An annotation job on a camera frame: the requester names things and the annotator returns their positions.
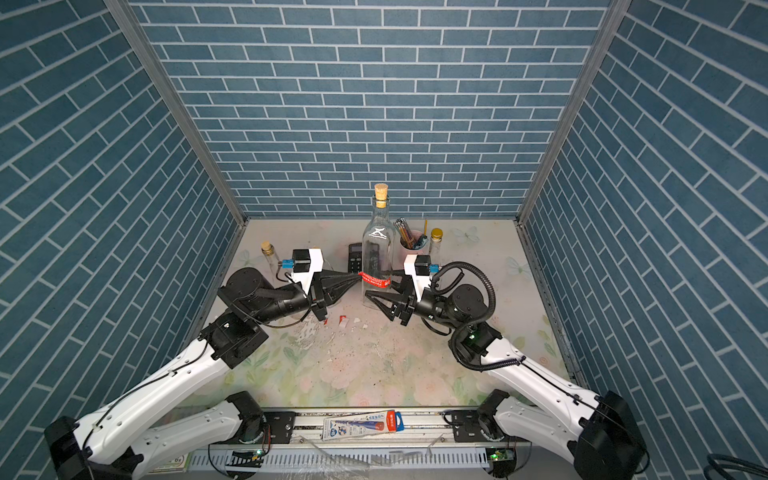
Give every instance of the blue brick wall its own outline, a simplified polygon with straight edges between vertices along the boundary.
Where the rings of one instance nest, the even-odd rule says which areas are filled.
[[[250,216],[513,217],[608,0],[248,3],[131,1]]]
[[[764,2],[634,0],[528,222],[649,478],[768,461],[767,32]]]
[[[101,0],[0,31],[0,471],[54,478],[42,429],[178,351],[234,225]]]

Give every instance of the toothpaste box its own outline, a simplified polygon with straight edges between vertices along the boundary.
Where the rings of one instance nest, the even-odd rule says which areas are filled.
[[[323,421],[323,440],[401,432],[404,428],[400,412],[394,410],[345,415]]]

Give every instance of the table surface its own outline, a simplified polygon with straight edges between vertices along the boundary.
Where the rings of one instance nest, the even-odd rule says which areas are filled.
[[[269,275],[260,249],[265,240],[281,259],[290,258],[295,248],[319,247],[325,268],[346,271],[348,245],[360,241],[366,224],[367,220],[251,220],[227,278],[244,266]],[[422,230],[423,223],[412,227]],[[567,378],[513,222],[435,220],[428,230],[434,227],[444,232],[442,263],[472,263],[491,280],[497,306],[488,323],[527,356]],[[462,282],[467,280],[480,286],[471,274]],[[265,407],[468,406],[482,402],[494,388],[509,391],[488,374],[461,367],[447,338],[427,330],[417,316],[401,326],[364,307],[361,300],[361,287],[354,286],[329,308],[327,324],[309,315],[286,330],[265,328],[270,338],[250,358],[181,405],[213,405],[246,390]],[[217,299],[207,321],[224,310]],[[348,318],[345,326],[339,324],[341,315]]]

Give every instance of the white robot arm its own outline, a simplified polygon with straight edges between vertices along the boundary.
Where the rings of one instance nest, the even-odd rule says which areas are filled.
[[[45,429],[61,480],[140,478],[174,457],[227,439],[252,442],[264,435],[266,417],[245,392],[217,406],[156,428],[179,402],[248,358],[268,335],[263,326],[295,312],[326,318],[357,274],[323,270],[320,249],[294,250],[290,281],[273,288],[258,270],[233,273],[219,297],[229,307],[184,351],[119,399],[75,421],[61,417]]]
[[[460,273],[449,286],[439,288],[440,278],[450,270]],[[460,284],[465,271],[480,279],[487,306],[477,287]],[[487,372],[536,405],[494,391],[478,409],[487,437],[525,438],[573,463],[584,480],[629,479],[635,474],[647,450],[627,403],[614,392],[599,396],[563,380],[491,328],[485,321],[494,312],[495,292],[480,269],[452,262],[435,272],[428,255],[409,255],[403,270],[392,274],[402,277],[392,282],[395,292],[366,293],[391,321],[399,318],[407,325],[416,314],[431,331],[450,336],[449,348],[461,365]],[[452,332],[440,332],[430,323]]]

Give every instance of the small glass bottle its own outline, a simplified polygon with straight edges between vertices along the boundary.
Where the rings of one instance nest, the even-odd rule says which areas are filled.
[[[429,260],[434,265],[440,265],[440,245],[442,245],[442,230],[439,228],[432,229],[432,238],[429,241]]]
[[[277,272],[280,271],[281,267],[280,258],[275,253],[275,247],[269,242],[261,243],[261,253],[264,254],[264,258],[266,258],[266,262],[270,266],[270,272],[272,272],[269,282],[274,284],[274,280],[277,279]]]

